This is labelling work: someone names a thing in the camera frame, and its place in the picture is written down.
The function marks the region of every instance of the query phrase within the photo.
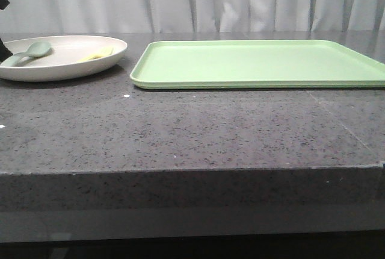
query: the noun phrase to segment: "sage green spoon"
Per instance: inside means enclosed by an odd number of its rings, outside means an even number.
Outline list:
[[[8,67],[15,66],[19,61],[21,61],[23,57],[26,57],[26,56],[30,56],[34,58],[42,57],[46,55],[50,49],[51,49],[51,44],[49,42],[46,42],[46,41],[35,42],[31,44],[31,46],[29,46],[29,48],[25,52],[16,53],[11,57],[8,57],[6,60],[4,60],[0,64],[0,66],[8,66]]]

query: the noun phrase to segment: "light green plastic tray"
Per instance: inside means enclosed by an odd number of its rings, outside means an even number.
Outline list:
[[[145,89],[384,87],[385,65],[326,40],[154,42],[130,77]]]

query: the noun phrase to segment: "white plate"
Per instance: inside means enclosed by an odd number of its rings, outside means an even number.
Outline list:
[[[22,63],[21,66],[0,66],[0,77],[16,81],[56,81],[91,75],[114,66],[124,55],[127,43],[104,36],[48,36],[5,42],[12,52],[24,52],[34,42],[47,41],[52,45],[50,55]],[[112,46],[111,55],[77,62],[97,52],[100,48]]]

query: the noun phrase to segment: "granite countertop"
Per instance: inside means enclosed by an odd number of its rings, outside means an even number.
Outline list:
[[[384,200],[384,89],[148,91],[129,74],[158,40],[326,39],[385,63],[385,31],[102,35],[128,43],[109,70],[0,80],[0,212]]]

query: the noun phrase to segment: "yellow spoon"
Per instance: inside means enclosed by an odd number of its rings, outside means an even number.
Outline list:
[[[106,56],[111,55],[113,50],[114,50],[114,48],[112,46],[106,46],[106,47],[100,48],[95,53],[92,53],[92,54],[78,60],[77,62],[85,62],[85,61],[92,60],[92,59],[106,57]]]

